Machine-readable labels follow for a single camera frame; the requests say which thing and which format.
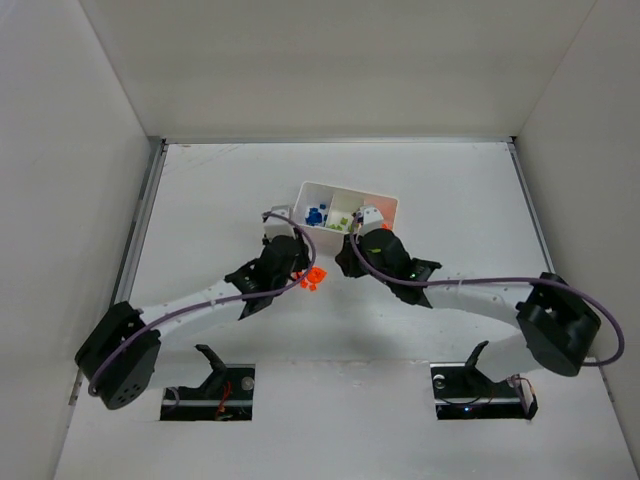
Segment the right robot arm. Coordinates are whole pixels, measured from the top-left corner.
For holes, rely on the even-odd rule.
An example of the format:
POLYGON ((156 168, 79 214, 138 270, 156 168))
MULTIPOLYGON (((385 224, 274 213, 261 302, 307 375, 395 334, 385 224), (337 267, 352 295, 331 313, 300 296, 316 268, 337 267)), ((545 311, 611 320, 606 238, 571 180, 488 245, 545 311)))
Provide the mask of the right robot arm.
POLYGON ((507 339, 481 341, 466 360, 467 367, 494 382, 541 368, 577 376, 601 326, 598 315, 557 275, 480 283, 411 256, 386 229, 345 236, 335 261, 344 276, 370 275, 409 305, 466 312, 517 329, 507 339))

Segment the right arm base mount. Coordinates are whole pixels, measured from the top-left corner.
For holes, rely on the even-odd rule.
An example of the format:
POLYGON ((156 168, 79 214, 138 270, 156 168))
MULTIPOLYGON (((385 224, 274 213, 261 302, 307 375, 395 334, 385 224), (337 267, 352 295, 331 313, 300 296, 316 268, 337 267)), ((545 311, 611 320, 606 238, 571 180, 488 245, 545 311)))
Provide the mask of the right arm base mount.
POLYGON ((436 418, 440 421, 531 421, 538 413, 537 395, 529 379, 515 375, 494 382, 476 365, 488 341, 479 343, 464 363, 430 365, 436 418))

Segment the large blue arch lego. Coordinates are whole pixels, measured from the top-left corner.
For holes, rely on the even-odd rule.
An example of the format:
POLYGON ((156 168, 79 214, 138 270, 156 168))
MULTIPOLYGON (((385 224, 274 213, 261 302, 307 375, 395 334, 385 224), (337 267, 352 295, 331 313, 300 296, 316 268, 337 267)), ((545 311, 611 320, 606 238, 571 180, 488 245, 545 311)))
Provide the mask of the large blue arch lego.
POLYGON ((309 206, 305 215, 305 223, 311 227, 323 227, 328 217, 328 206, 319 204, 317 206, 309 206))

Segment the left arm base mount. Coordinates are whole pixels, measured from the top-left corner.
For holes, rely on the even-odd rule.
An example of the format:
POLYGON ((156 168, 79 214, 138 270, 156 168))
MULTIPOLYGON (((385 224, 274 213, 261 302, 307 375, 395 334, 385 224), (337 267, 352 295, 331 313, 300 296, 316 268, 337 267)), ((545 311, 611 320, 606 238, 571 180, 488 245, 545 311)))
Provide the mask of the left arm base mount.
POLYGON ((208 362, 208 376, 196 387, 165 389, 160 421, 251 421, 255 391, 254 364, 227 364, 209 346, 195 346, 208 362))

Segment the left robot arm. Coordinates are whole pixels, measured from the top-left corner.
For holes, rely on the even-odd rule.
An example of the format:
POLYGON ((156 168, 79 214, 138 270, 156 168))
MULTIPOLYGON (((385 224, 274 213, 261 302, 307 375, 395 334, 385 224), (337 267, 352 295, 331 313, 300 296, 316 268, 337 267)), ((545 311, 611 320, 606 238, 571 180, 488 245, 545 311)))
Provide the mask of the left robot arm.
POLYGON ((264 242, 258 258, 200 292, 144 309, 127 301, 112 305, 75 355, 89 395, 109 410, 129 405, 151 388, 213 395, 227 367, 208 345, 193 347, 206 359, 204 370, 195 375, 163 367, 159 357, 213 326, 268 308, 310 272, 316 256, 313 241, 304 234, 279 235, 264 242))

